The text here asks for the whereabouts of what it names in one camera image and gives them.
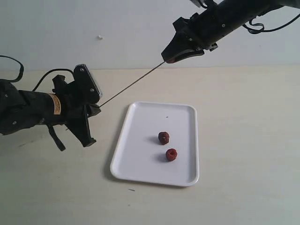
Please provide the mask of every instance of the white table surface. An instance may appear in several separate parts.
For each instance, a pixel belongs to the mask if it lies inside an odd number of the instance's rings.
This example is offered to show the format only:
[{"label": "white table surface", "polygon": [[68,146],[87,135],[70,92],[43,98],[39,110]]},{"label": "white table surface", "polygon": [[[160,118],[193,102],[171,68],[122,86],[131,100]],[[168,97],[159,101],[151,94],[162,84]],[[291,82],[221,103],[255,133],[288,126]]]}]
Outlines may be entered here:
[{"label": "white table surface", "polygon": [[[104,92],[101,102],[145,71],[94,71]],[[300,66],[160,69],[90,119],[97,140],[90,148],[83,149],[64,126],[56,127],[64,152],[44,126],[0,137],[0,224],[300,224],[299,71]],[[26,73],[17,87],[32,89],[42,74]],[[51,89],[47,78],[39,90]],[[113,151],[134,101],[197,109],[196,185],[112,177]]]}]

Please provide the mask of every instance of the black robotic arm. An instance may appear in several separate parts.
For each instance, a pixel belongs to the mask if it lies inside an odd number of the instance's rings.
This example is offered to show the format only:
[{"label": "black robotic arm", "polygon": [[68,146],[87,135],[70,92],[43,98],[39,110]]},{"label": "black robotic arm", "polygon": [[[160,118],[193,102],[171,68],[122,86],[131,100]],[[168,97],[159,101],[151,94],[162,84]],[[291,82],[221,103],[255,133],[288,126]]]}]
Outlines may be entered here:
[{"label": "black robotic arm", "polygon": [[244,26],[252,34],[265,32],[263,24],[260,30],[247,27],[245,24],[257,16],[283,6],[300,8],[300,0],[224,0],[220,4],[213,0],[191,0],[206,10],[195,13],[190,19],[180,17],[173,23],[176,34],[170,44],[162,52],[167,63],[204,55],[204,50],[215,50],[217,41]]}]

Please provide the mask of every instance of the white tray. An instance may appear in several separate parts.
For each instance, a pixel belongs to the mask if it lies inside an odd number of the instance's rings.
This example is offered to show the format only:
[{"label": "white tray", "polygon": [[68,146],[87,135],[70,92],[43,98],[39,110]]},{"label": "white tray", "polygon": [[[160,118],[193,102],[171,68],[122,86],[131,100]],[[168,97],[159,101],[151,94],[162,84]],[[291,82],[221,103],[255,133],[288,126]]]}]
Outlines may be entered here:
[{"label": "white tray", "polygon": [[[170,141],[161,145],[158,133]],[[165,152],[177,150],[169,162]],[[111,162],[122,180],[187,187],[199,179],[197,112],[189,105],[134,102],[130,105]]]}]

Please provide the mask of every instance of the white wall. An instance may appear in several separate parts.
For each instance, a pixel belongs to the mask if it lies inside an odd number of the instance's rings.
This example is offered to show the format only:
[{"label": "white wall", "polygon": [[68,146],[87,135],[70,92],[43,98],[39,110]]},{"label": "white wall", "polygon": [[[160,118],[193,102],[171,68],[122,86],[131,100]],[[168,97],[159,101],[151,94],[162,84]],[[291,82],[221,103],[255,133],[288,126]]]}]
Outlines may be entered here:
[{"label": "white wall", "polygon": [[[172,23],[197,11],[188,0],[2,0],[0,53],[21,60],[27,70],[77,63],[151,68],[162,61],[161,51],[174,35]],[[286,7],[259,21],[275,28],[298,12]],[[257,36],[240,28],[219,41],[215,52],[165,67],[299,63],[299,24]],[[104,40],[96,40],[99,34]]]}]

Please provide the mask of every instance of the warning label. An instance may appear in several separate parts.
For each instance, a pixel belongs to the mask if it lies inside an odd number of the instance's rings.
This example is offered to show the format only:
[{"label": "warning label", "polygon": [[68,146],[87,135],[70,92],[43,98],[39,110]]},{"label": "warning label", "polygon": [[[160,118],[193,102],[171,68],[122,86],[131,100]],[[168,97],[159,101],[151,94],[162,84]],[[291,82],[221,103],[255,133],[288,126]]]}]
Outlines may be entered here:
[{"label": "warning label", "polygon": [[61,114],[61,103],[60,103],[60,99],[54,95],[54,94],[48,94],[50,95],[50,97],[53,100],[53,104],[54,104],[54,115],[60,115]]}]

